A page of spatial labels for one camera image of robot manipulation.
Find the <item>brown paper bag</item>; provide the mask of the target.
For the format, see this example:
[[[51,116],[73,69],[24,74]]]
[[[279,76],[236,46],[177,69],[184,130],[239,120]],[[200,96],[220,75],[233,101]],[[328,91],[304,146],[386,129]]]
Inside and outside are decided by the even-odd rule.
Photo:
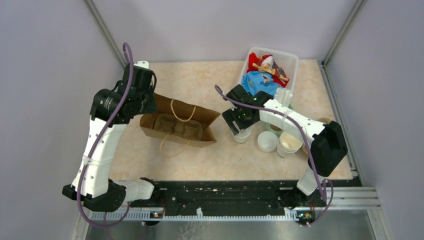
[[[161,140],[159,152],[163,157],[174,158],[189,146],[203,148],[217,142],[210,126],[221,115],[219,112],[157,93],[154,98],[157,110],[144,114],[139,126],[146,136]],[[166,141],[184,147],[177,153],[166,154],[163,151]]]

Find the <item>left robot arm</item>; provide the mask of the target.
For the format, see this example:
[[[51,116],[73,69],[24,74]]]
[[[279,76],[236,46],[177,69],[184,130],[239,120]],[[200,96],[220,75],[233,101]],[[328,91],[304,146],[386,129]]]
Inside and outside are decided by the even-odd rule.
[[[77,175],[62,194],[93,212],[114,212],[122,204],[142,200],[154,207],[160,193],[152,180],[112,180],[109,178],[119,140],[130,121],[137,115],[157,110],[154,91],[157,78],[146,60],[124,69],[122,80],[113,89],[101,89],[90,109],[89,134]]]

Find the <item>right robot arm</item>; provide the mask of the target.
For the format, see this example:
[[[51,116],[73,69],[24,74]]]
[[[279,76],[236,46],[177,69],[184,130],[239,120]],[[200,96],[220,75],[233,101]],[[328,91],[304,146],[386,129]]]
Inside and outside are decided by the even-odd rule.
[[[297,205],[307,206],[313,200],[315,190],[322,198],[327,196],[327,178],[348,153],[343,129],[338,122],[313,120],[284,106],[264,91],[252,95],[240,84],[227,94],[218,85],[215,90],[233,105],[222,113],[233,135],[262,121],[282,129],[305,145],[308,168],[293,192]]]

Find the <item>green straw holder cup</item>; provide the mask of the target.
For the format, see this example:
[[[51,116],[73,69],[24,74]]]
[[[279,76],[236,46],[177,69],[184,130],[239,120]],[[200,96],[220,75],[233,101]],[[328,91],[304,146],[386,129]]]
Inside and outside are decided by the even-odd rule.
[[[287,108],[288,108],[289,110],[287,110],[287,111],[286,111],[286,114],[290,114],[291,112],[293,112],[293,111],[294,111],[294,107],[293,107],[291,104],[289,104],[289,105],[287,106]],[[271,123],[268,123],[268,122],[265,122],[265,123],[263,124],[263,127],[264,127],[264,129],[265,129],[266,131],[271,131],[271,132],[273,132],[274,134],[276,134],[277,136],[280,136],[280,135],[284,132],[281,128],[279,128],[279,127],[277,127],[277,126],[275,126],[275,125],[273,125],[273,124],[271,124]]]

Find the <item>stack of white lids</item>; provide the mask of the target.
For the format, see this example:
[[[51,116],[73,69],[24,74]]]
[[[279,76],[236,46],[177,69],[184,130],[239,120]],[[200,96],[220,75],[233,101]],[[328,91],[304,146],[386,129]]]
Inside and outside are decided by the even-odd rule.
[[[265,153],[270,153],[276,150],[279,139],[271,131],[263,131],[257,137],[258,148]]]

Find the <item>blue snack packet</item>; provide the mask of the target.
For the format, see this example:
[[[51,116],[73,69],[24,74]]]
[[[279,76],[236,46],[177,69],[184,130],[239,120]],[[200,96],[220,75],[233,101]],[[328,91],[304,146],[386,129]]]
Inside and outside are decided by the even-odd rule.
[[[277,93],[277,89],[283,88],[279,83],[274,82],[272,75],[260,71],[247,72],[242,76],[240,84],[253,96],[260,91],[274,96]]]

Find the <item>white plastic basket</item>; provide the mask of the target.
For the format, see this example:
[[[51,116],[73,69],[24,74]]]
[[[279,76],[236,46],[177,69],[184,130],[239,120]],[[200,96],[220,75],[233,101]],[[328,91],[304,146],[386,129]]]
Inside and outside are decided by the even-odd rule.
[[[242,84],[246,75],[265,74],[262,83],[275,83],[289,90],[295,91],[299,58],[297,55],[264,47],[252,47],[244,61],[238,83]]]

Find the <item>stack of paper cups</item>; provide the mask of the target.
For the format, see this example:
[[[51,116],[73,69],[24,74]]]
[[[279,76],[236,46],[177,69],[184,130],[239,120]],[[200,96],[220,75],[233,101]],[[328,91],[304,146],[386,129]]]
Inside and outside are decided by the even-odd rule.
[[[283,132],[278,140],[276,153],[280,158],[287,158],[296,153],[302,146],[302,142],[293,135]]]

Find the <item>red snack packet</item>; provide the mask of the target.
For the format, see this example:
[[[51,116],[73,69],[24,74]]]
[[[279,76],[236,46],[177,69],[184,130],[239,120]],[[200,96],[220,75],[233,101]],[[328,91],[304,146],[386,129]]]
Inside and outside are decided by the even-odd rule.
[[[248,56],[246,72],[258,71],[272,75],[273,81],[280,84],[283,88],[287,86],[290,78],[287,77],[285,70],[279,67],[274,61],[272,54],[257,56],[254,52]]]

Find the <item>brown cardboard cup carrier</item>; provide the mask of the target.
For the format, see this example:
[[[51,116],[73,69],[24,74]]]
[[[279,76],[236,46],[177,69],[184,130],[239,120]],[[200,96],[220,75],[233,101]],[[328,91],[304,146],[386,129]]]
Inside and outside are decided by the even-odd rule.
[[[322,122],[322,123],[324,123],[324,124],[329,124],[329,123],[331,123],[333,120],[332,120],[332,119],[330,119],[330,118],[322,117],[322,118],[319,118],[319,119],[318,119],[318,121],[319,121],[319,122]],[[301,150],[301,152],[303,153],[303,155],[304,155],[304,156],[306,156],[306,157],[308,157],[308,156],[309,156],[309,154],[308,154],[308,152],[307,152],[307,149],[306,149],[306,145],[305,145],[304,143],[302,144],[302,146],[301,146],[300,150]]]

